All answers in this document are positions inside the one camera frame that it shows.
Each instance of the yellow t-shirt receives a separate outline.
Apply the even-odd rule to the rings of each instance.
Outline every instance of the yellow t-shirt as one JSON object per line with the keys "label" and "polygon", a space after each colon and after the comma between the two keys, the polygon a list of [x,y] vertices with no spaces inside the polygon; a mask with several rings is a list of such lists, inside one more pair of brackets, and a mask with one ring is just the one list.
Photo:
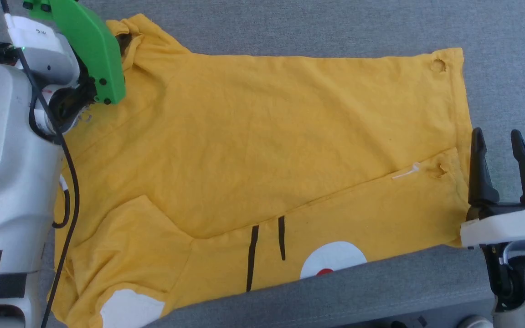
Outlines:
{"label": "yellow t-shirt", "polygon": [[133,35],[127,96],[67,135],[82,203],[53,309],[68,326],[141,326],[460,244],[471,133],[461,49],[207,56],[143,15],[108,26]]}

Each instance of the gray fabric surface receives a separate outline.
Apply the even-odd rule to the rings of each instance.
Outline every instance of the gray fabric surface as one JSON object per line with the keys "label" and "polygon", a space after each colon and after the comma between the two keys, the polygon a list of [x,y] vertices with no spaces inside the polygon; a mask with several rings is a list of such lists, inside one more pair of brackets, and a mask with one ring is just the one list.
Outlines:
{"label": "gray fabric surface", "polygon": [[[145,13],[181,44],[205,54],[412,56],[460,46],[471,118],[484,129],[494,185],[505,200],[521,193],[509,132],[518,128],[525,136],[525,2],[81,1],[104,19]],[[21,0],[11,2],[20,13]],[[6,40],[4,32],[0,16],[0,40]],[[44,270],[42,290],[51,274]],[[490,291],[481,253],[436,247],[195,305],[150,326],[327,327],[484,297]]]}

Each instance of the black stripe print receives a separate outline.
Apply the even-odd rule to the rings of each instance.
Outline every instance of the black stripe print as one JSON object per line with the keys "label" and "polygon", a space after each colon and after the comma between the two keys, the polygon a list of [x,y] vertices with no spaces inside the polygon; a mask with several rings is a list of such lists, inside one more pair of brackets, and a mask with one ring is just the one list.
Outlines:
{"label": "black stripe print", "polygon": [[279,218],[279,248],[281,248],[281,259],[286,259],[285,256],[285,216]]}
{"label": "black stripe print", "polygon": [[250,292],[252,288],[252,274],[254,273],[254,252],[257,249],[258,226],[252,227],[252,236],[250,237],[250,247],[248,247],[248,272],[246,276],[246,291]]}

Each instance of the red dot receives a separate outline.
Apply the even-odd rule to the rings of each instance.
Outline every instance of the red dot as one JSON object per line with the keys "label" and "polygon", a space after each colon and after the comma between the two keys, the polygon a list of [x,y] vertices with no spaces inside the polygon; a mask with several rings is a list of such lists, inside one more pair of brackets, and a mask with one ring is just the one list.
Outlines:
{"label": "red dot", "polygon": [[319,272],[317,274],[315,274],[315,276],[322,276],[324,274],[328,274],[328,273],[333,272],[333,271],[334,270],[327,269],[327,268],[321,269],[321,270],[319,270]]}

